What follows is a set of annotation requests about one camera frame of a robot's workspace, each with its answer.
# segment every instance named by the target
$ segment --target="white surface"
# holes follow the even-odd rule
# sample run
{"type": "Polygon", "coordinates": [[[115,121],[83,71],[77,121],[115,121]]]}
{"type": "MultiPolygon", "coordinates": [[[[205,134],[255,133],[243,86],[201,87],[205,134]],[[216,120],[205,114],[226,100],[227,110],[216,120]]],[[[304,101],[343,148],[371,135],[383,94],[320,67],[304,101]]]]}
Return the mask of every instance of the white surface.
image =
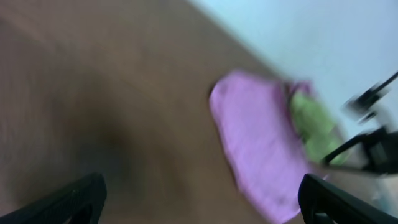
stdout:
{"type": "MultiPolygon", "coordinates": [[[[346,137],[359,125],[341,107],[398,70],[396,0],[191,0],[264,63],[308,78],[346,137]]],[[[381,100],[398,123],[398,80],[381,100]]]]}

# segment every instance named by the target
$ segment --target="purple towel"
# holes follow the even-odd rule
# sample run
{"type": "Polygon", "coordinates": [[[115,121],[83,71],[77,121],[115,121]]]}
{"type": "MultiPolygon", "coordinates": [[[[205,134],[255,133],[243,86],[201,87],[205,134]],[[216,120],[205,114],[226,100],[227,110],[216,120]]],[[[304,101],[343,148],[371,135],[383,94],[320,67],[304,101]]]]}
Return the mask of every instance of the purple towel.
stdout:
{"type": "Polygon", "coordinates": [[[296,216],[300,183],[311,168],[283,83],[233,71],[214,87],[210,108],[239,190],[272,223],[296,216]]]}

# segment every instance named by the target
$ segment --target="green towel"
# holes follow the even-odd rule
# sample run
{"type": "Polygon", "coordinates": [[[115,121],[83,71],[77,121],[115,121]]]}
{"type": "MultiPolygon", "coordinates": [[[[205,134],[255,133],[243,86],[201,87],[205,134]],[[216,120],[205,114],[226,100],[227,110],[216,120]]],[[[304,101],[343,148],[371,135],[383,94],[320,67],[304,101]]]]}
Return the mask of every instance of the green towel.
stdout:
{"type": "MultiPolygon", "coordinates": [[[[337,149],[343,141],[336,134],[335,122],[323,105],[311,96],[296,92],[290,99],[290,113],[296,131],[303,138],[307,157],[320,162],[326,155],[337,149]]],[[[346,155],[340,154],[332,164],[342,164],[346,155]]]]}

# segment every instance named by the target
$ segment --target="brown surface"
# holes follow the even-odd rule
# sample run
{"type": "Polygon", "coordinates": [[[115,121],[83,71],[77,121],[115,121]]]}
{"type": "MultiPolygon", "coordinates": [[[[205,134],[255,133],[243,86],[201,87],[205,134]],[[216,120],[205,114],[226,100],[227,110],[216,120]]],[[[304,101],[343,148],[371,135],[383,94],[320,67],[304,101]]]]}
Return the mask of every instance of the brown surface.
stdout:
{"type": "Polygon", "coordinates": [[[0,212],[91,171],[102,223],[264,223],[208,109],[240,67],[270,76],[185,1],[0,3],[0,212]]]}

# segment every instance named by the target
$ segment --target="white floor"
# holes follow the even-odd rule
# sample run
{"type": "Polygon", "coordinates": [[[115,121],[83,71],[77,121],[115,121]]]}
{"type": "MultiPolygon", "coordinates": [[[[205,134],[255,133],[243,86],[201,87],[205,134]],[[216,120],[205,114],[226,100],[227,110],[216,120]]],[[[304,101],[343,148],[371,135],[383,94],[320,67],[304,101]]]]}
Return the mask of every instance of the white floor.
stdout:
{"type": "MultiPolygon", "coordinates": [[[[346,139],[377,127],[358,124],[341,107],[398,71],[398,1],[190,1],[265,64],[311,79],[346,139]]],[[[398,80],[390,89],[380,105],[398,124],[398,80]]],[[[398,180],[387,182],[381,188],[398,201],[398,180]]]]}

